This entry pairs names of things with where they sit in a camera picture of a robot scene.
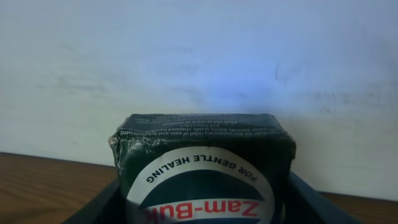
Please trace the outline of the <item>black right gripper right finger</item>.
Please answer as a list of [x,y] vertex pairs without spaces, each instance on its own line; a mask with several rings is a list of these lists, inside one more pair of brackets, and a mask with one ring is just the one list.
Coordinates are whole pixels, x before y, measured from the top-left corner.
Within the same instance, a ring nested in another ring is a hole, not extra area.
[[285,189],[286,224],[361,224],[293,172]]

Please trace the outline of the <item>dark green round-logo box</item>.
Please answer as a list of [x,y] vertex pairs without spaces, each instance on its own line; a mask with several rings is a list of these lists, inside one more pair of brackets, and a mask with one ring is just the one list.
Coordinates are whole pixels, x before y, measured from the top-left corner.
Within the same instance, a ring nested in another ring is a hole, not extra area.
[[270,114],[132,114],[108,140],[128,223],[280,223],[296,144]]

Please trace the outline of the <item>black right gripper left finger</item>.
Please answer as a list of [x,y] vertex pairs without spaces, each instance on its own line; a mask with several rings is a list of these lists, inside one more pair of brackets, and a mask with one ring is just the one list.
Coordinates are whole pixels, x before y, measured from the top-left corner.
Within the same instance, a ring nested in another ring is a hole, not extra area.
[[126,224],[125,212],[126,201],[115,179],[62,224]]

